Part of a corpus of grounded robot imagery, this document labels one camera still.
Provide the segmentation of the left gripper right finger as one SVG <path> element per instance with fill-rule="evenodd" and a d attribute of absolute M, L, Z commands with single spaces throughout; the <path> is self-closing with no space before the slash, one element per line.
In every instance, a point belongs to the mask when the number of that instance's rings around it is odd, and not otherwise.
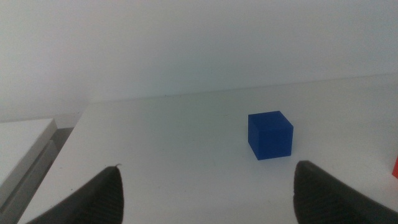
<path fill-rule="evenodd" d="M 397 224 L 397 212 L 310 161 L 299 161 L 295 168 L 294 212 L 299 223 Z"/>

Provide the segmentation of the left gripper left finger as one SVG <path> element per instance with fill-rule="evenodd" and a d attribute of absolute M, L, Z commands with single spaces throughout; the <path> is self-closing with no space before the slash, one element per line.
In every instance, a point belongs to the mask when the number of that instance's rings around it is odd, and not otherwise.
<path fill-rule="evenodd" d="M 121 224 L 123 216 L 124 194 L 121 173 L 118 167 L 111 166 L 30 223 Z"/>

